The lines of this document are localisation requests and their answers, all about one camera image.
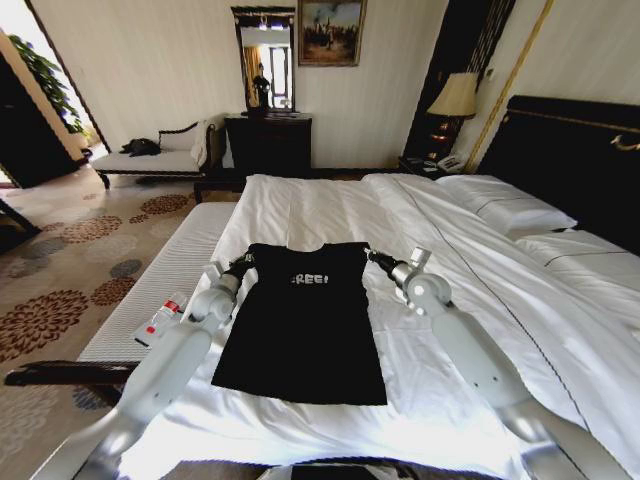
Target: mirror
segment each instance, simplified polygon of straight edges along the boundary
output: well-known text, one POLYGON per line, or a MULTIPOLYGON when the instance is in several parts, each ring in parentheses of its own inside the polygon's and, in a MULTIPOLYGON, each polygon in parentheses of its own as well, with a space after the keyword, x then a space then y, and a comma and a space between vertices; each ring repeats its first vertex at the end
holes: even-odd
POLYGON ((295 110, 294 8, 232 7, 249 112, 295 110))

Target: wooden dresser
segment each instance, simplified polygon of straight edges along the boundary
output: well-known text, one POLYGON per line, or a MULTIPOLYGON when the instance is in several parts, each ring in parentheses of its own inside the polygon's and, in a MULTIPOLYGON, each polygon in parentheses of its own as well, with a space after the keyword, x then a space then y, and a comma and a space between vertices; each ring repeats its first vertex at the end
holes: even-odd
POLYGON ((244 175, 306 177, 311 168, 311 116, 225 118, 233 163, 244 175))

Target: black bag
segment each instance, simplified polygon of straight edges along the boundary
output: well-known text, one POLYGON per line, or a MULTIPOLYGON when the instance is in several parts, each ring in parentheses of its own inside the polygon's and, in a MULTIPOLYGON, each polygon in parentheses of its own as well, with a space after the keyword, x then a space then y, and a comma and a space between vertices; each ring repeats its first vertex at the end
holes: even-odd
POLYGON ((134 138, 126 145, 122 146, 120 153, 128 153, 130 157, 140 155, 157 155, 160 153, 160 146, 148 138, 134 138))

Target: potted plant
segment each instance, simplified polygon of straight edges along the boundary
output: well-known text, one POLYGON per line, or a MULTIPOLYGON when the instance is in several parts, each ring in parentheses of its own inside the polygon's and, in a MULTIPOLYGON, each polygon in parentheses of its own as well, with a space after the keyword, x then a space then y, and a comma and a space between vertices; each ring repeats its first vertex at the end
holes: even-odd
POLYGON ((78 111, 69 105, 69 97, 64 93, 67 89, 55 76, 60 68, 33 50, 33 45, 24 42, 17 35, 9 35, 13 46, 33 74, 40 88, 49 99, 51 106, 62 119, 67 131, 75 138, 80 148, 87 146, 87 134, 80 121, 78 111))

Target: black headboard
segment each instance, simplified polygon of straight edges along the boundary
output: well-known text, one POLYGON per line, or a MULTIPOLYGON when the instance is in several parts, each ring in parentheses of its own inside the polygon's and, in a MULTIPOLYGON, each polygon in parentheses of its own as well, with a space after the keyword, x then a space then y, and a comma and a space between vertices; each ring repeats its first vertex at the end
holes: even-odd
POLYGON ((515 96, 477 173, 640 254, 640 148, 630 149, 638 143, 640 106, 515 96))

